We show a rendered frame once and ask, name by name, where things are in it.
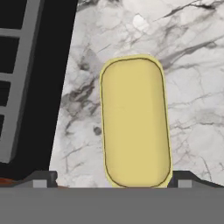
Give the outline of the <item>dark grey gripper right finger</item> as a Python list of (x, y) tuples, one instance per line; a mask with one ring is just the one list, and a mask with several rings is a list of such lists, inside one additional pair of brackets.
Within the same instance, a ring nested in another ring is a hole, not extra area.
[(169, 183), (170, 188), (224, 188), (224, 185), (215, 184), (197, 177), (191, 171), (174, 171)]

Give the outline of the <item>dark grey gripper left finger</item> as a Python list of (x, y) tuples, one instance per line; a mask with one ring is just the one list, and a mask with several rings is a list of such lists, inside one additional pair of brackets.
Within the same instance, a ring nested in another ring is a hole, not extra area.
[(35, 171), (23, 181), (18, 187), (30, 188), (54, 188), (57, 187), (58, 173), (56, 171)]

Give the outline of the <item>yellow rounded oblong block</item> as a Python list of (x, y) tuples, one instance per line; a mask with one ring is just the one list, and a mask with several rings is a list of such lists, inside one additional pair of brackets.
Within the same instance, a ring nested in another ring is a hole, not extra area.
[(159, 61), (149, 54), (109, 60), (100, 91), (103, 162), (112, 186), (166, 188), (172, 149)]

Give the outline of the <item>black hob with grey grates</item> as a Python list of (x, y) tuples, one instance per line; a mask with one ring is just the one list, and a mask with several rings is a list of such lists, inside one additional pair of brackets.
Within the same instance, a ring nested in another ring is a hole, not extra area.
[(46, 171), (78, 0), (0, 0), (0, 179)]

